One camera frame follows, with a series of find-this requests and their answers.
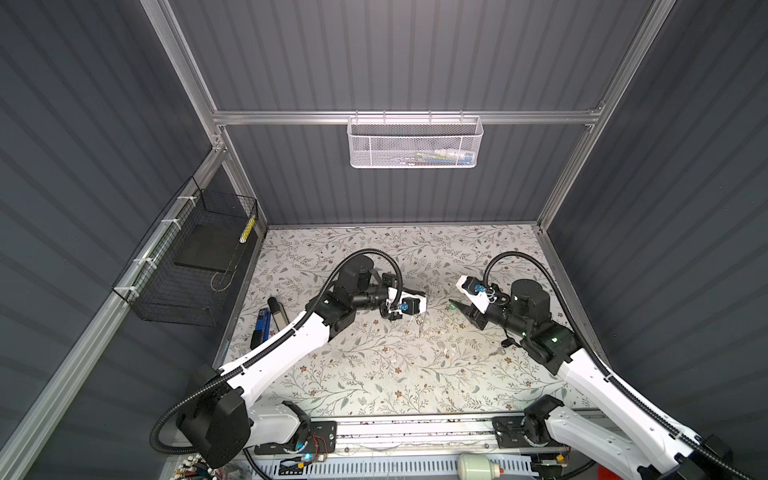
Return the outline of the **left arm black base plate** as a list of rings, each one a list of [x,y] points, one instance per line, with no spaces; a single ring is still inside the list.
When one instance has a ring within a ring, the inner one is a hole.
[[[256,455],[330,454],[335,452],[337,436],[337,422],[312,421],[307,429],[299,430],[298,443],[290,439],[286,444],[256,445],[250,450]]]

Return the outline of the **metal perforated ring disc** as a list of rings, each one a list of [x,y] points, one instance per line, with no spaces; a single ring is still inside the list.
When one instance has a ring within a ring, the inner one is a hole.
[[[422,337],[425,334],[427,328],[427,322],[429,320],[429,313],[424,312],[417,316],[418,336]]]

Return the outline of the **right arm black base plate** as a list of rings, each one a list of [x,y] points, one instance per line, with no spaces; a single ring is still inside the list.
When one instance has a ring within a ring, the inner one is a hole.
[[[491,425],[500,448],[562,446],[549,434],[545,422],[534,416],[496,416],[491,419]]]

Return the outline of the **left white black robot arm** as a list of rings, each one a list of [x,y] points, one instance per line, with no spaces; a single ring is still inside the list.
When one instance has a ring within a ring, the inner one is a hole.
[[[153,425],[148,443],[165,455],[199,454],[211,467],[249,447],[274,444],[299,451],[310,436],[311,417],[292,401],[263,400],[264,392],[352,325],[357,312],[378,311],[395,321],[426,310],[426,293],[405,287],[392,256],[374,248],[355,251],[285,328],[217,369],[203,367],[186,396]]]

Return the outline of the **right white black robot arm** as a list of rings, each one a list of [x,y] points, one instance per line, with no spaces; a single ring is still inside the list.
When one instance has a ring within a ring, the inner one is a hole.
[[[532,279],[514,281],[508,292],[490,280],[493,267],[505,258],[543,264],[529,254],[506,251],[491,259],[481,277],[463,275],[456,283],[466,303],[455,308],[478,329],[502,328],[504,345],[522,349],[551,375],[574,387],[613,424],[616,432],[597,425],[552,395],[543,395],[523,411],[518,425],[503,425],[533,447],[559,443],[573,447],[621,479],[745,479],[733,464],[733,451],[719,437],[700,436],[675,420],[617,375],[587,344],[578,327],[557,323],[550,293]]]

